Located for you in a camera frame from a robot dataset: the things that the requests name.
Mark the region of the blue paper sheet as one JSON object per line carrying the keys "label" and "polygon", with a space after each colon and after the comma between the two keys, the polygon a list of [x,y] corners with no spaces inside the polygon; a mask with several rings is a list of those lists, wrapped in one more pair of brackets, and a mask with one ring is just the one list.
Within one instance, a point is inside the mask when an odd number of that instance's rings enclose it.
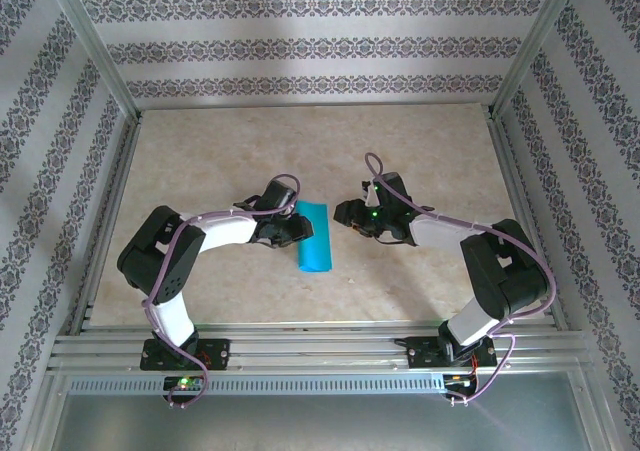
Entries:
{"label": "blue paper sheet", "polygon": [[313,235],[299,243],[299,269],[307,273],[331,271],[332,255],[327,205],[299,201],[296,210],[310,221],[313,229]]}

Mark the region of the left aluminium side rail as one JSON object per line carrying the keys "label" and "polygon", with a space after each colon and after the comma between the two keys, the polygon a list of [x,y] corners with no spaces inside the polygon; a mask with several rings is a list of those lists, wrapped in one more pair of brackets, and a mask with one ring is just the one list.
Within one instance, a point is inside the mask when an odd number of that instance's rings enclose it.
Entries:
{"label": "left aluminium side rail", "polygon": [[87,248],[80,287],[71,301],[61,336],[75,336],[82,331],[87,309],[95,299],[143,117],[141,113],[137,118],[128,118],[123,126]]}

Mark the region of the aluminium frame post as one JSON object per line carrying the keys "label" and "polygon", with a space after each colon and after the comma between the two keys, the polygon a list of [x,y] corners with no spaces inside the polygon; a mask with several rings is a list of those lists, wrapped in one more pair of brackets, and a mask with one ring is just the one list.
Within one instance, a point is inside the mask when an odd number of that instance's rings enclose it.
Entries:
{"label": "aluminium frame post", "polygon": [[106,45],[97,32],[82,0],[56,0],[74,28],[89,58],[94,62],[109,92],[120,109],[138,120],[141,111],[135,104],[125,81],[121,77]]}
{"label": "aluminium frame post", "polygon": [[529,66],[538,54],[554,22],[568,0],[545,0],[532,27],[506,73],[495,99],[489,106],[489,115],[497,119],[509,105],[518,86],[524,80]]}

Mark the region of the grey metal sheet panel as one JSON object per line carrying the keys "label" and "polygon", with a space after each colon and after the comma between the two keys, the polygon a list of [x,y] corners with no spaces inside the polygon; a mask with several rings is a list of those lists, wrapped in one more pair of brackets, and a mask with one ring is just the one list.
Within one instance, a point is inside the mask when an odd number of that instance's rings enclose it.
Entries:
{"label": "grey metal sheet panel", "polygon": [[54,451],[590,451],[568,379],[507,375],[478,400],[434,395],[71,396]]}

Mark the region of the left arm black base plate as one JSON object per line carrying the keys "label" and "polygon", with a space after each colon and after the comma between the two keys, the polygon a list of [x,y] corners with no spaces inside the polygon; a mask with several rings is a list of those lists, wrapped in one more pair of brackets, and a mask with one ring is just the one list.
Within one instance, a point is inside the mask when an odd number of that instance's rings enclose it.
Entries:
{"label": "left arm black base plate", "polygon": [[[230,358],[230,341],[227,339],[200,338],[187,345],[186,352],[199,360],[208,370],[227,369]],[[144,342],[140,369],[143,371],[196,371],[200,367],[192,360],[176,353],[165,343],[152,338]]]}

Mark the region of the right aluminium frame post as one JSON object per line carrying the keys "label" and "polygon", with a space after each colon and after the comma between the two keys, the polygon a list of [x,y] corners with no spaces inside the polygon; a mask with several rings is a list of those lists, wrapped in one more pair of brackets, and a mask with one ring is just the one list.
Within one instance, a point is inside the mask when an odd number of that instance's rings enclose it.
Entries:
{"label": "right aluminium frame post", "polygon": [[489,115],[497,119],[509,105],[518,86],[524,80],[529,66],[538,54],[554,22],[568,0],[545,0],[532,27],[506,73],[495,99],[489,106]]}

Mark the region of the right aluminium side rail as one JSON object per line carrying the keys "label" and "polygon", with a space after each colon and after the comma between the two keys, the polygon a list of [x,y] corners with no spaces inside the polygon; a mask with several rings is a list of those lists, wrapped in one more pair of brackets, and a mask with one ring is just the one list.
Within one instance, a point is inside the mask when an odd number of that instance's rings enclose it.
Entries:
{"label": "right aluminium side rail", "polygon": [[518,163],[513,156],[507,134],[501,122],[492,116],[491,108],[489,106],[483,105],[482,111],[491,136],[491,141],[494,146],[515,219],[522,225],[524,232],[527,234],[530,242],[534,246],[534,250],[549,267],[549,270],[552,270],[544,252],[543,243],[540,241],[537,228],[535,226],[535,219],[527,199],[526,187],[522,183]]}

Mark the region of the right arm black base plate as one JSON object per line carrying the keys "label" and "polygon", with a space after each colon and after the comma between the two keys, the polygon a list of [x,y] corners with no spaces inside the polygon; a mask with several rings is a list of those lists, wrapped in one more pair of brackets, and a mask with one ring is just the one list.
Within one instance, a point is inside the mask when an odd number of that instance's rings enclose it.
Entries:
{"label": "right arm black base plate", "polygon": [[492,339],[480,341],[447,355],[447,349],[436,336],[416,336],[398,339],[396,345],[404,347],[410,369],[418,368],[465,368],[473,363],[481,367],[496,366],[497,356]]}

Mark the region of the long aluminium mounting rail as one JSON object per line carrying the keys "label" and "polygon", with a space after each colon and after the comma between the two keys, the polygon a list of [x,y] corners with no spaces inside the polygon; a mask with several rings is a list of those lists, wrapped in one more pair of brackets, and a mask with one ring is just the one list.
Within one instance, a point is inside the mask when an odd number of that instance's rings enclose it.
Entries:
{"label": "long aluminium mounting rail", "polygon": [[[549,317],[525,319],[506,332],[516,338],[511,347],[497,338],[498,357],[509,354],[510,373],[572,370],[591,362],[582,333],[558,329]],[[203,338],[230,342],[228,371],[231,374],[366,374],[405,372],[405,350],[396,340],[434,336],[430,322],[271,323],[203,326]],[[55,339],[48,359],[48,373],[136,374],[145,328],[94,327],[75,336]]]}

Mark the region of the left aluminium frame post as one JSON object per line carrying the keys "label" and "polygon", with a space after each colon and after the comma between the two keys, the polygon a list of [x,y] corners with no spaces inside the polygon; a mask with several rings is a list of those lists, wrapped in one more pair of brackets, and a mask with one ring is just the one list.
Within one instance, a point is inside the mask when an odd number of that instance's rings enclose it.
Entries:
{"label": "left aluminium frame post", "polygon": [[121,77],[106,45],[97,32],[82,0],[56,0],[74,28],[89,58],[94,62],[109,92],[120,109],[138,120],[141,111],[135,104],[125,81]]}

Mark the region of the aluminium side rail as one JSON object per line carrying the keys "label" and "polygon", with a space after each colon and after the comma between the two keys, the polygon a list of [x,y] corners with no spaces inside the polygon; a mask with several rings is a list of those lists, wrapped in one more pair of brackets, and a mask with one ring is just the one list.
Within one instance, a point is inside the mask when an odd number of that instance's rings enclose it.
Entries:
{"label": "aluminium side rail", "polygon": [[501,122],[492,116],[491,108],[489,106],[483,105],[482,111],[491,136],[491,141],[494,146],[515,219],[522,225],[524,232],[527,234],[530,242],[534,246],[534,250],[549,267],[549,270],[552,270],[544,252],[543,243],[540,241],[537,228],[535,226],[535,219],[527,199],[526,187],[522,183],[518,163],[513,156],[507,134]]}
{"label": "aluminium side rail", "polygon": [[123,126],[87,248],[80,287],[71,301],[61,336],[75,336],[82,331],[87,309],[95,299],[143,117],[141,113],[137,118],[128,118]]}

